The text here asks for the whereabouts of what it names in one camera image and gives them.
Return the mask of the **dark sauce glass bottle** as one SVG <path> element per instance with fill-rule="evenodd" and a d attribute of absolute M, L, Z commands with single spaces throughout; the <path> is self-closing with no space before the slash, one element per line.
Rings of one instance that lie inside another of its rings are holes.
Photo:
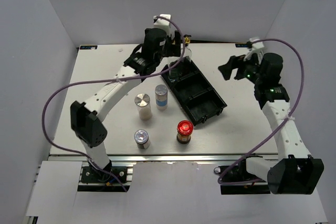
<path fill-rule="evenodd" d="M 183 60 L 188 61 L 188 62 L 191 62 L 191 58 L 192 58 L 192 51 L 189 47 L 191 43 L 190 37 L 191 37 L 190 35 L 184 35 L 185 51 L 184 51 Z"/>

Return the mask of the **clear glass oil bottle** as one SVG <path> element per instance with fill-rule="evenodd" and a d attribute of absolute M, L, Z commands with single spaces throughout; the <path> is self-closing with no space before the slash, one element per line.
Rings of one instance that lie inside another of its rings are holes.
<path fill-rule="evenodd" d="M 167 65 L 168 67 L 172 67 L 173 65 L 175 65 L 177 63 L 177 61 L 179 60 L 179 57 L 168 57 L 167 58 Z M 168 73 L 168 79 L 170 82 L 175 82 L 178 78 L 180 78 L 182 76 L 182 72 L 183 72 L 183 64 L 179 64 L 177 65 L 175 68 L 172 68 Z"/>

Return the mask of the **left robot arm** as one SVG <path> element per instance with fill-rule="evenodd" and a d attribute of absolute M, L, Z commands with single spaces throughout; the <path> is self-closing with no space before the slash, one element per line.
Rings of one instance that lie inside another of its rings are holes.
<path fill-rule="evenodd" d="M 98 181 L 111 177 L 112 165 L 103 143 L 108 134 L 103 125 L 107 114 L 129 91 L 155 72 L 164 57 L 179 57 L 183 42 L 178 31 L 168 35 L 162 29 L 147 28 L 144 42 L 124 61 L 115 75 L 116 81 L 107 83 L 87 100 L 71 104 L 71 129 L 85 147 L 89 166 Z"/>

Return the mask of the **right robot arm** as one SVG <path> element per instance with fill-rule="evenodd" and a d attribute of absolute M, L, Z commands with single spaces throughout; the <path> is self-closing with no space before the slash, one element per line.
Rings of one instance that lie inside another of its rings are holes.
<path fill-rule="evenodd" d="M 264 181 L 273 194 L 311 195 L 324 171 L 321 159 L 313 158 L 303 143 L 294 119 L 289 95 L 280 83 L 283 59 L 266 53 L 246 60 L 243 55 L 231 56 L 219 66 L 225 80 L 236 70 L 236 80 L 246 78 L 254 84 L 254 96 L 268 120 L 271 138 L 276 142 L 278 160 L 271 162 L 250 151 L 219 174 L 222 186 L 243 185 Z"/>

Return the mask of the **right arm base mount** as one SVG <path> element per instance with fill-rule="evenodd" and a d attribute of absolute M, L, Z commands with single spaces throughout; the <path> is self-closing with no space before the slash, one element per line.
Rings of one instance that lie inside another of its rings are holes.
<path fill-rule="evenodd" d="M 266 195 L 270 194 L 267 183 L 257 176 L 246 171 L 246 159 L 235 165 L 228 171 L 221 182 L 228 185 L 221 185 L 222 195 Z"/>

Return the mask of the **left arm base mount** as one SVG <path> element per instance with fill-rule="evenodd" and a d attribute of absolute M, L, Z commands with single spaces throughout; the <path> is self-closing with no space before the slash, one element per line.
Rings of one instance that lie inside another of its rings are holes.
<path fill-rule="evenodd" d="M 123 184 L 121 184 L 111 175 L 95 170 L 88 162 L 83 162 L 80 171 L 77 191 L 96 192 L 96 193 L 125 193 L 129 190 L 133 167 L 135 162 L 112 161 L 110 173 Z"/>

